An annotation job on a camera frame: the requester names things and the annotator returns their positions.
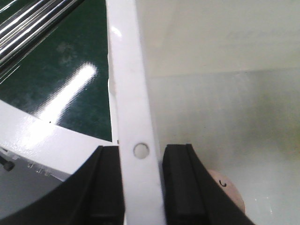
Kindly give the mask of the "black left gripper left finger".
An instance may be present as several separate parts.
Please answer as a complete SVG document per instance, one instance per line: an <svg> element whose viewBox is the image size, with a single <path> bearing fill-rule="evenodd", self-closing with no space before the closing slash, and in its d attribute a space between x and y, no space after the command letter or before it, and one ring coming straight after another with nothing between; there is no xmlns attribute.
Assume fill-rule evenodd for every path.
<svg viewBox="0 0 300 225"><path fill-rule="evenodd" d="M122 225L124 195L118 146L98 146L54 190L1 219L2 225Z"/></svg>

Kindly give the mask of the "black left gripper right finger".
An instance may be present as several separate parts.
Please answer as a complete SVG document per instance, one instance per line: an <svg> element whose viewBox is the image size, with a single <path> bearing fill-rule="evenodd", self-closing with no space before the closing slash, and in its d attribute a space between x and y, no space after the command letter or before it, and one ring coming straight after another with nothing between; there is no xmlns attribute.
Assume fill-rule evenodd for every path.
<svg viewBox="0 0 300 225"><path fill-rule="evenodd" d="M253 224L209 174L191 144L168 144L162 166L167 224Z"/></svg>

